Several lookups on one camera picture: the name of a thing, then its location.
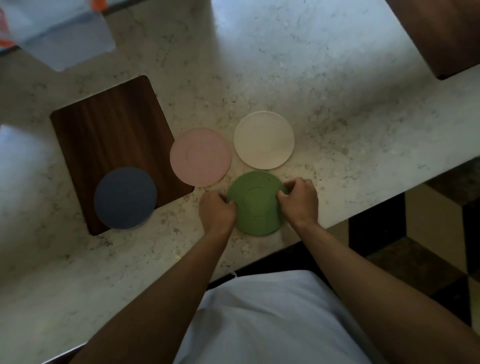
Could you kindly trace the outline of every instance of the tiled floor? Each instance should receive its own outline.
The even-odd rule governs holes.
[[[432,297],[480,334],[480,158],[329,229],[375,265]],[[238,276],[308,269],[326,281],[302,242],[239,269]],[[232,279],[225,276],[209,288]]]

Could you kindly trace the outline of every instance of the hand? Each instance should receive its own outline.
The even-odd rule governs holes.
[[[276,197],[282,212],[293,229],[318,222],[318,195],[312,180],[295,178],[284,183],[290,191],[286,195],[278,191]]]
[[[234,201],[228,204],[225,196],[218,191],[205,192],[200,199],[198,215],[202,221],[205,234],[231,234],[237,219],[237,205]]]

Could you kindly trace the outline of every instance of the white plate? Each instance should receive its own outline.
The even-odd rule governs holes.
[[[240,121],[233,145],[240,159],[250,167],[271,170],[290,158],[295,135],[288,121],[280,115],[259,111]]]

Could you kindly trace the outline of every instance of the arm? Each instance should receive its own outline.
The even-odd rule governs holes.
[[[391,363],[480,363],[480,337],[435,301],[346,247],[318,223],[311,180],[277,194],[287,220],[372,343]]]
[[[171,363],[195,314],[236,219],[217,191],[200,201],[204,236],[150,287],[108,321],[71,364]]]

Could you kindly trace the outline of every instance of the white shirt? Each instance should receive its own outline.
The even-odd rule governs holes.
[[[174,364],[386,363],[335,294],[305,270],[205,293]]]

